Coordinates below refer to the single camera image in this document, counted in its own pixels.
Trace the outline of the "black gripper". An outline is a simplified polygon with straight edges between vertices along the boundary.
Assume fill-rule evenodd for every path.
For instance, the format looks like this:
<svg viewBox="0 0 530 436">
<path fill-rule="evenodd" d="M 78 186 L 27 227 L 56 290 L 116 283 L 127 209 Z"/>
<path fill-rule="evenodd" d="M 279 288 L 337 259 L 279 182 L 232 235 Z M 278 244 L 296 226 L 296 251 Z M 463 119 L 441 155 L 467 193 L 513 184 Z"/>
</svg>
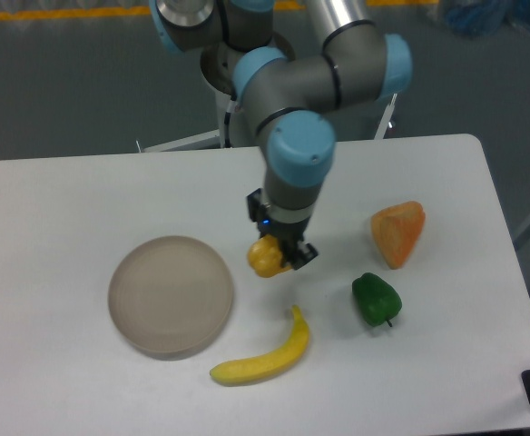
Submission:
<svg viewBox="0 0 530 436">
<path fill-rule="evenodd" d="M 295 223 L 285 223 L 274 218 L 261 203 L 262 189 L 259 188 L 246 197 L 250 220 L 256 224 L 260 238 L 274 237 L 282 253 L 281 267 L 298 270 L 317 257 L 317 249 L 310 243 L 304 243 L 304 233 L 309 224 L 309 217 Z"/>
</svg>

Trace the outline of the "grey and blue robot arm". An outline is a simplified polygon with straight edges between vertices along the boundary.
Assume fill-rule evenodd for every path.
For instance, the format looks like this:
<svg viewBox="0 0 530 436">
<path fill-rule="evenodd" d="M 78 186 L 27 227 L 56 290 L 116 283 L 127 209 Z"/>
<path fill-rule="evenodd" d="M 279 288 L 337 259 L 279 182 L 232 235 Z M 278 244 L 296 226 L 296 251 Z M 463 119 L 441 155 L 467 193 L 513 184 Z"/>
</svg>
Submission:
<svg viewBox="0 0 530 436">
<path fill-rule="evenodd" d="M 292 60 L 273 30 L 271 1 L 153 1 L 152 20 L 167 50 L 201 49 L 240 110 L 248 141 L 266 164 L 247 198 L 260 237 L 248 251 L 256 274 L 297 270 L 317 256 L 304 239 L 333 164 L 336 138 L 325 113 L 404 91 L 410 48 L 385 35 L 362 1 L 309 1 L 319 54 Z"/>
</svg>

